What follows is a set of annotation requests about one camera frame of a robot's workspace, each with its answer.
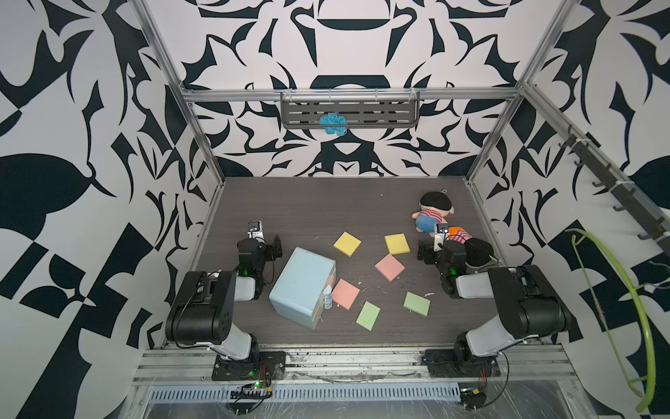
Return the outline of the yellow sticky note pad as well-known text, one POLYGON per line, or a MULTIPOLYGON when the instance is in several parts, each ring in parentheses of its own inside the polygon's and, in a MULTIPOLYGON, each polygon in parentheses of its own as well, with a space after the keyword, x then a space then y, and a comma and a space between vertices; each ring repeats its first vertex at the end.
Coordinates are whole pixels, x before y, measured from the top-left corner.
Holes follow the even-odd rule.
POLYGON ((359 248, 361 241, 348 232, 343 232, 333 244, 333 247, 347 257, 351 257, 359 248))
POLYGON ((385 236, 385 242, 391 255, 410 253, 408 240, 403 233, 385 236))

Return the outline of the light blue drawer cabinet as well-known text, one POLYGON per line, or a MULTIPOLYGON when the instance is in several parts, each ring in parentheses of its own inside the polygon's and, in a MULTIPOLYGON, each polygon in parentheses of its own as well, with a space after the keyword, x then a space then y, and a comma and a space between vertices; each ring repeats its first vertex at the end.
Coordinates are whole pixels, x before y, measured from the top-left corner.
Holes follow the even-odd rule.
POLYGON ((324 290, 335 277, 335 260, 297 247, 270 292, 270 303, 277 314, 315 330, 324 311, 324 290))

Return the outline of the pink sticky note pad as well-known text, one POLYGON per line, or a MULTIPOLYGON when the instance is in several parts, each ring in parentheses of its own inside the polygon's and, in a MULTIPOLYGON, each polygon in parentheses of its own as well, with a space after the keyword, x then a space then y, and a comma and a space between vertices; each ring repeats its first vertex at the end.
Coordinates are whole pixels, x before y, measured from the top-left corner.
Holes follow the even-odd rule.
POLYGON ((405 270, 405 266, 394 255, 387 254, 375 265, 375 269, 389 282, 393 282, 405 270))
POLYGON ((333 288, 331 296, 334 303, 340 307, 344 307, 345 310, 350 310, 359 292, 360 290, 357 286, 352 285, 345 279, 340 279, 335 288, 333 288))

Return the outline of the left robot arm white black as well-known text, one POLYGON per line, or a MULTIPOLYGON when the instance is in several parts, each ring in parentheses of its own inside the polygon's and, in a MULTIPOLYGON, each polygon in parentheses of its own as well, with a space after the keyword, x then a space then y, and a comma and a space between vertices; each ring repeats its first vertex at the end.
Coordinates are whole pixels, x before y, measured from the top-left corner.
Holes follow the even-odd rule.
POLYGON ((188 272, 165 325, 169 343, 180 349, 205 348, 223 361, 260 363, 258 342, 234 324, 235 303, 257 300, 266 280, 265 264, 283 256, 280 237, 268 244, 260 235, 237 243, 238 264, 230 271, 188 272))

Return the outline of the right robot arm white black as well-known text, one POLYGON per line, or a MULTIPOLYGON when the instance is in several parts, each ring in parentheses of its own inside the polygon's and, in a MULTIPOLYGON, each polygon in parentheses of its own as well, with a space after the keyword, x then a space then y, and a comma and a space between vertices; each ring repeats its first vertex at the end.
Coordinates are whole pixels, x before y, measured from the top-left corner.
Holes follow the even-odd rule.
POLYGON ((571 312, 539 267, 502 266, 485 240, 422 240, 417 259, 436 267, 450 298, 494 300, 497 309, 492 319, 461 333, 452 349, 426 350, 422 363, 433 376, 490 375, 505 349, 564 332, 572 324, 571 312))

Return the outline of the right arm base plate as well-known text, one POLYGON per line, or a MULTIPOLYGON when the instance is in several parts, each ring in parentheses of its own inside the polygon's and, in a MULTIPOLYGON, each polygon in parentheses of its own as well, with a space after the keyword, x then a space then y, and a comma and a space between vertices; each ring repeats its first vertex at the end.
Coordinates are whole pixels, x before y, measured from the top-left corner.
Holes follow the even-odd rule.
POLYGON ((497 357, 476 357, 469 349, 431 348, 424 352, 420 363, 427 367, 432 378, 476 378, 482 373, 491 377, 497 357))

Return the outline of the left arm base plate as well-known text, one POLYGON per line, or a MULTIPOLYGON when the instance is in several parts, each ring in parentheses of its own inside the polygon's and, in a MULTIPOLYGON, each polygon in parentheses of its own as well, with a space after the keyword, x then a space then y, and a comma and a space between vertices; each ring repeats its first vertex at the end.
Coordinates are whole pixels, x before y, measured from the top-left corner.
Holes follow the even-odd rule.
POLYGON ((284 377, 287 354, 284 351, 252 353, 244 361, 232 361, 216 356, 211 375, 213 382, 261 381, 284 377))

